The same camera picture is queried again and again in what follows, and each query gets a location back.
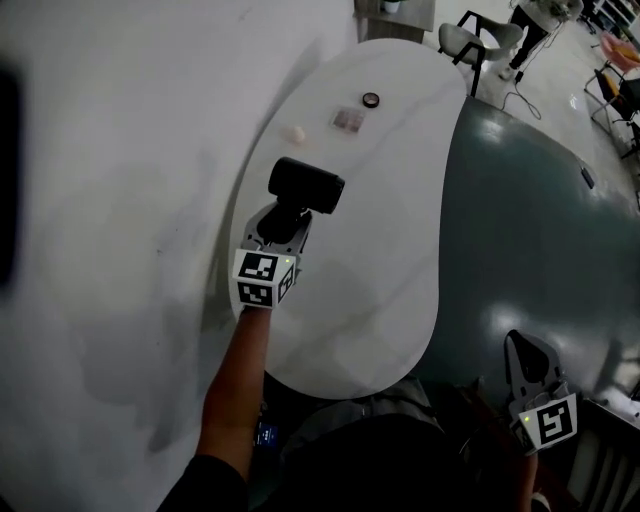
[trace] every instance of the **cable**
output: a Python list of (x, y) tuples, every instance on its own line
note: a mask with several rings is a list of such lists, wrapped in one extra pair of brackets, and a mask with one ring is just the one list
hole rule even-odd
[(462, 452), (464, 452), (464, 449), (467, 447), (467, 445), (469, 444), (469, 441), (471, 441), (473, 439), (473, 437), (480, 432), (483, 428), (485, 428), (487, 425), (490, 425), (491, 423), (493, 423), (496, 420), (501, 420), (504, 418), (508, 418), (509, 415), (508, 414), (501, 414), (499, 416), (494, 416), (493, 418), (491, 418), (490, 420), (485, 421), (482, 425), (480, 425), (477, 429), (475, 429), (471, 435), (467, 438), (467, 440), (464, 442), (464, 444), (460, 447), (460, 451), (458, 452), (458, 455), (462, 455)]
[(536, 48), (535, 53), (533, 53), (531, 57), (527, 59), (525, 67), (522, 70), (518, 71), (518, 74), (516, 75), (516, 79), (515, 79), (515, 84), (514, 84), (516, 91), (515, 92), (511, 91), (507, 93), (507, 95), (504, 97), (504, 101), (502, 102), (502, 108), (500, 109), (501, 111), (504, 112), (504, 109), (507, 108), (507, 99), (509, 98), (509, 96), (517, 96), (527, 104), (527, 107), (529, 108), (529, 112), (531, 112), (531, 115), (533, 117), (535, 117), (538, 121), (542, 120), (542, 114), (540, 113), (540, 110), (538, 110), (538, 107), (536, 107), (527, 98), (525, 98), (523, 94), (518, 90), (518, 83), (520, 83), (520, 80), (522, 80), (522, 77), (524, 76), (524, 72), (527, 70), (527, 68), (531, 65), (531, 63), (535, 60), (535, 58), (538, 55), (540, 55), (540, 52), (547, 48), (551, 48), (556, 38), (564, 30), (564, 27), (565, 27), (565, 23), (563, 22), (555, 31), (553, 31), (545, 39), (543, 39), (541, 44), (539, 44), (538, 47)]
[(536, 107), (533, 103), (531, 103), (527, 98), (525, 98), (522, 95), (522, 93), (518, 90), (518, 84), (515, 84), (514, 87), (516, 88), (516, 92), (511, 91), (507, 93), (507, 95), (504, 97), (504, 101), (502, 102), (502, 108), (500, 110), (504, 112), (504, 109), (507, 107), (507, 99), (509, 98), (509, 96), (511, 95), (517, 96), (527, 104), (527, 107), (529, 107), (529, 112), (531, 112), (531, 115), (535, 117), (538, 121), (541, 121), (542, 114), (538, 110), (538, 107)]

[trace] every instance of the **black sleeve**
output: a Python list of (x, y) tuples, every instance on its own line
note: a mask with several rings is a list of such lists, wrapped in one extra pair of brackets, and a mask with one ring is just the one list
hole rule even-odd
[(158, 512), (246, 512), (248, 508), (247, 484), (240, 473), (220, 459), (196, 455)]

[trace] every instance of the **table leg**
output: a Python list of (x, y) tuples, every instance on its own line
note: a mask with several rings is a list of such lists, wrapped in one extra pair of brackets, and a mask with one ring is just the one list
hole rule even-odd
[(388, 23), (383, 20), (368, 20), (367, 39), (406, 39), (414, 43), (422, 44), (424, 30), (416, 27), (407, 27), (397, 23)]

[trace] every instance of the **black pants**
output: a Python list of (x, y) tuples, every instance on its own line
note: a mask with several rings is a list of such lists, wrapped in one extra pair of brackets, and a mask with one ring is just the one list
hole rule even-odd
[(516, 53), (511, 64), (509, 64), (512, 69), (518, 69), (522, 66), (522, 63), (527, 60), (531, 50), (533, 50), (540, 41), (547, 37), (549, 32), (542, 30), (535, 21), (527, 16), (527, 13), (524, 12), (520, 6), (514, 9), (513, 16), (511, 17), (511, 23), (518, 25), (523, 30), (525, 27), (529, 27), (527, 37), (525, 37), (522, 42), (522, 48), (520, 48), (520, 51)]

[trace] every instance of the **white table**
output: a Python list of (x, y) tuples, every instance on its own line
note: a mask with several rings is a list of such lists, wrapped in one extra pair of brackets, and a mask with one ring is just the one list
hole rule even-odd
[[(360, 102), (369, 91), (381, 98), (376, 109)], [(380, 39), (320, 66), (265, 129), (235, 205), (230, 262), (249, 218), (275, 200), (267, 184), (280, 157), (346, 181), (335, 212), (314, 213), (302, 273), (273, 315), (267, 371), (283, 384), (321, 398), (365, 396), (424, 353), (438, 313), (445, 168), (465, 97), (449, 60)], [(357, 135), (330, 126), (339, 106), (366, 111)], [(294, 126), (306, 133), (300, 146), (283, 136)], [(230, 281), (236, 315), (237, 293)]]

